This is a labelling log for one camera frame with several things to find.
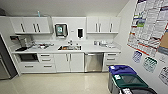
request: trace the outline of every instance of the stainless steel refrigerator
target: stainless steel refrigerator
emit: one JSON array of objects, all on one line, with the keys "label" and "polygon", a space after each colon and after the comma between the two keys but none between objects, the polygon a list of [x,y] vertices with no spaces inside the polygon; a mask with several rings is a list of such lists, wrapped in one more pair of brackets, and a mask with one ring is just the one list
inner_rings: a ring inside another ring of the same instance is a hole
[{"label": "stainless steel refrigerator", "polygon": [[0,79],[11,79],[17,74],[16,68],[0,35]]}]

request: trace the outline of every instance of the white countertop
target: white countertop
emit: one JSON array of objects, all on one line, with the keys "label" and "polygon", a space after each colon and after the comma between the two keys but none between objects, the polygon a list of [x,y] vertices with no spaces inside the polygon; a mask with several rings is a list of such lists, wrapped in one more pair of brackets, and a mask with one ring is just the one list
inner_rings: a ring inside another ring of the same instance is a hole
[{"label": "white countertop", "polygon": [[60,46],[64,45],[54,45],[54,46],[49,46],[46,49],[33,49],[29,48],[25,51],[13,51],[12,53],[14,54],[21,54],[21,53],[85,53],[85,52],[114,52],[114,53],[119,53],[121,52],[118,48],[107,48],[107,47],[101,47],[101,46],[96,46],[96,45],[91,45],[91,44],[85,44],[81,45],[81,50],[58,50]]}]

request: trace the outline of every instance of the bin lid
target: bin lid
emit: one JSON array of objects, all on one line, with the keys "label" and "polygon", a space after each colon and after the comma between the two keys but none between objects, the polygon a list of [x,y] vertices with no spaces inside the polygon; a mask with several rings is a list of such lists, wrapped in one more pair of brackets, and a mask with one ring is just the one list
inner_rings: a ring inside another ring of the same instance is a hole
[{"label": "bin lid", "polygon": [[148,85],[135,74],[112,75],[112,80],[119,87],[148,87]]},{"label": "bin lid", "polygon": [[121,88],[122,94],[157,94],[152,88],[130,87]]},{"label": "bin lid", "polygon": [[130,66],[126,65],[114,65],[109,66],[109,72],[113,75],[116,74],[137,74]]}]

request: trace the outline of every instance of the stainless steel dishwasher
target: stainless steel dishwasher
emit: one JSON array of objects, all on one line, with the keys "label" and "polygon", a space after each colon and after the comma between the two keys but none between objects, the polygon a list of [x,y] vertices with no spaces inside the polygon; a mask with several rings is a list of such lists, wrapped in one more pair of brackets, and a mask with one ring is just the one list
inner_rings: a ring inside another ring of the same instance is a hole
[{"label": "stainless steel dishwasher", "polygon": [[85,72],[102,72],[104,53],[85,53]]}]

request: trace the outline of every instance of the trash bin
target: trash bin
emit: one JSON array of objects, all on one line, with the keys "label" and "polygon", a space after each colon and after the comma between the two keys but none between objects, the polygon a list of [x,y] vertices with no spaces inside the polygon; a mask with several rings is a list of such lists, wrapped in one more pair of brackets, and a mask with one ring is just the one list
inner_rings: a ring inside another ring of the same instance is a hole
[{"label": "trash bin", "polygon": [[120,94],[157,94],[152,88],[130,87],[121,88]]},{"label": "trash bin", "polygon": [[119,94],[121,88],[143,87],[148,88],[148,85],[135,74],[118,74],[112,75],[112,94]]},{"label": "trash bin", "polygon": [[113,89],[112,75],[117,75],[117,74],[137,74],[137,73],[131,67],[126,65],[109,66],[108,89],[111,93]]},{"label": "trash bin", "polygon": [[131,67],[126,65],[109,66],[109,72],[113,75],[116,74],[137,74]]}]

